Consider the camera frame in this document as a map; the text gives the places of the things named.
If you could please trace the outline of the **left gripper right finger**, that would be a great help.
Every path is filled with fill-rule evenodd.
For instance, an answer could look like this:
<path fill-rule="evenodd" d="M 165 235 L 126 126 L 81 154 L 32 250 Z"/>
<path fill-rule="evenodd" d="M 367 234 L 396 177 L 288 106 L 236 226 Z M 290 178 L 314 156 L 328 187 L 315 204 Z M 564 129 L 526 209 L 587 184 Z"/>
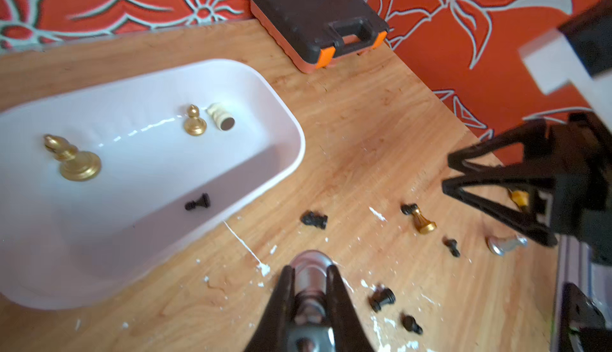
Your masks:
<path fill-rule="evenodd" d="M 353 307 L 340 271 L 334 264 L 327 268 L 325 298 L 336 351 L 374 352 Z"/>

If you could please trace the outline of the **gold and black pawn pair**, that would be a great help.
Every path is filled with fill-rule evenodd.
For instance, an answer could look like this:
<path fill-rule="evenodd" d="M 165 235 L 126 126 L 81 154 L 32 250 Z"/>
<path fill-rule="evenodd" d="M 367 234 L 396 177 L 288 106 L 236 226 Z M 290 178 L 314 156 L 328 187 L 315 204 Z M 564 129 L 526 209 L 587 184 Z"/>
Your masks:
<path fill-rule="evenodd" d="M 428 234 L 437 229 L 435 222 L 428 220 L 416 203 L 401 205 L 401 212 L 414 218 L 414 225 L 420 234 Z"/>

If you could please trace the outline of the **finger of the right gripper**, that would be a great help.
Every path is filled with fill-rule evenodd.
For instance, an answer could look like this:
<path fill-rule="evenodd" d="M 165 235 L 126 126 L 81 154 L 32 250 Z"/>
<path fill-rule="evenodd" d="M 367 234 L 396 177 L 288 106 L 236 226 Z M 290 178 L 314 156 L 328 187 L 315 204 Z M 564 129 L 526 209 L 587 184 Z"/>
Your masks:
<path fill-rule="evenodd" d="M 476 173 L 492 169 L 491 166 L 470 162 L 512 145 L 523 146 L 523 161 L 545 156 L 550 151 L 548 144 L 548 124 L 544 119 L 529 121 L 519 127 L 508 130 L 497 137 L 476 145 L 455 151 L 448 155 L 449 168 L 462 173 Z"/>
<path fill-rule="evenodd" d="M 523 213 L 466 190 L 468 187 L 475 186 L 514 187 L 529 193 L 534 193 L 539 188 L 547 188 L 540 180 L 529 178 L 524 167 L 521 165 L 508 167 L 478 165 L 474 170 L 464 171 L 462 176 L 444 180 L 441 183 L 442 192 L 463 204 L 480 210 L 539 245 L 554 247 L 558 244 L 556 235 L 550 227 L 537 221 L 535 211 Z"/>

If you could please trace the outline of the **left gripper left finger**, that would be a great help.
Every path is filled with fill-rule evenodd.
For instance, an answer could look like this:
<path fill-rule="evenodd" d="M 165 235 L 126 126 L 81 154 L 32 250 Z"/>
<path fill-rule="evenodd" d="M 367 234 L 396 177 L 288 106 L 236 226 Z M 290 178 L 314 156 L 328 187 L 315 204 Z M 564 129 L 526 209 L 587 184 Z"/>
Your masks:
<path fill-rule="evenodd" d="M 283 267 L 258 327 L 245 351 L 286 351 L 295 304 L 295 271 Z"/>

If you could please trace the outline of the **cream knight chess piece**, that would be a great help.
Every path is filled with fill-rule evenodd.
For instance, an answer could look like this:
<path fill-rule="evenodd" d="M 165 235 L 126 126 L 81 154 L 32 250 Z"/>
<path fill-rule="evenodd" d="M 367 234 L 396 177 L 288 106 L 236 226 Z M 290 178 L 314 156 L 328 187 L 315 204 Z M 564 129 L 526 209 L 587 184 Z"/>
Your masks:
<path fill-rule="evenodd" d="M 213 119 L 219 130 L 229 131 L 234 128 L 234 116 L 221 103 L 213 103 L 208 106 L 207 114 Z"/>

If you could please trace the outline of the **gold pawn chess piece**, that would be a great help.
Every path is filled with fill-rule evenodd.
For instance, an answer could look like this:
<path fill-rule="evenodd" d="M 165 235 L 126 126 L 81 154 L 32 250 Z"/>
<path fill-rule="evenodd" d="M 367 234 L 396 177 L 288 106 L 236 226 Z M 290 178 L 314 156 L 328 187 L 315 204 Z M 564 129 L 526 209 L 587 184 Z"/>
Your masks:
<path fill-rule="evenodd" d="M 207 123 L 200 116 L 200 110 L 194 104 L 191 104 L 186 110 L 186 121 L 183 124 L 184 130 L 188 135 L 200 136 L 207 130 Z"/>

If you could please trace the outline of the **gold bishop chess piece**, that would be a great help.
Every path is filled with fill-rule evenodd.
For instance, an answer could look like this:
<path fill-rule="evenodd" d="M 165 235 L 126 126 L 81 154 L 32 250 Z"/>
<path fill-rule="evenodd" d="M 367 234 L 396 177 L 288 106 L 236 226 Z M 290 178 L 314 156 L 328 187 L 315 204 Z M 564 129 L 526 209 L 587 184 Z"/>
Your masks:
<path fill-rule="evenodd" d="M 88 181 L 101 172 L 101 159 L 96 154 L 79 150 L 63 137 L 45 135 L 44 145 L 60 162 L 62 177 L 69 181 Z"/>

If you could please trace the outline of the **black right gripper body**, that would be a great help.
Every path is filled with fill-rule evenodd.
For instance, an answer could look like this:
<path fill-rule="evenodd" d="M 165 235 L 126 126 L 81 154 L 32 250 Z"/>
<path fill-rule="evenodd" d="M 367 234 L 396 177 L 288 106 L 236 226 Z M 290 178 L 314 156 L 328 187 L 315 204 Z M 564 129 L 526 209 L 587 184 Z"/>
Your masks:
<path fill-rule="evenodd" d="M 596 264 L 611 262 L 611 131 L 594 113 L 572 113 L 565 123 L 545 125 L 545 193 L 541 243 L 558 245 L 558 236 L 591 247 Z"/>

